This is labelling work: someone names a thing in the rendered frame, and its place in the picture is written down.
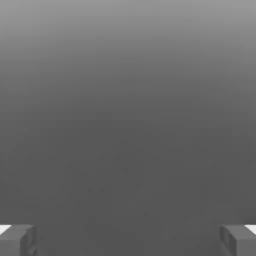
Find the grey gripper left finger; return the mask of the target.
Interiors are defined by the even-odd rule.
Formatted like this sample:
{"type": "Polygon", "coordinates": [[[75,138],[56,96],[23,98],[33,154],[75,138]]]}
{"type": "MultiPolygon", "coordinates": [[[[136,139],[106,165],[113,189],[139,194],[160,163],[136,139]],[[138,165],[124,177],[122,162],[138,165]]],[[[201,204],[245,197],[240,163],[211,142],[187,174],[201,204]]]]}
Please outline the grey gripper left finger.
{"type": "Polygon", "coordinates": [[[0,224],[0,256],[38,256],[37,226],[0,224]]]}

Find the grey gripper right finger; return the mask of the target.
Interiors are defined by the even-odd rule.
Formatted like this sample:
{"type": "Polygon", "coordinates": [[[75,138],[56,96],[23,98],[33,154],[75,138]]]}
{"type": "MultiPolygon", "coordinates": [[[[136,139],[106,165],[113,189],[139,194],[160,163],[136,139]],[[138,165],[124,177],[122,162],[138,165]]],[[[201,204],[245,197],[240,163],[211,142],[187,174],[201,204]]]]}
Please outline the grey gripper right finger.
{"type": "Polygon", "coordinates": [[[219,240],[223,256],[256,256],[256,224],[221,225],[219,240]]]}

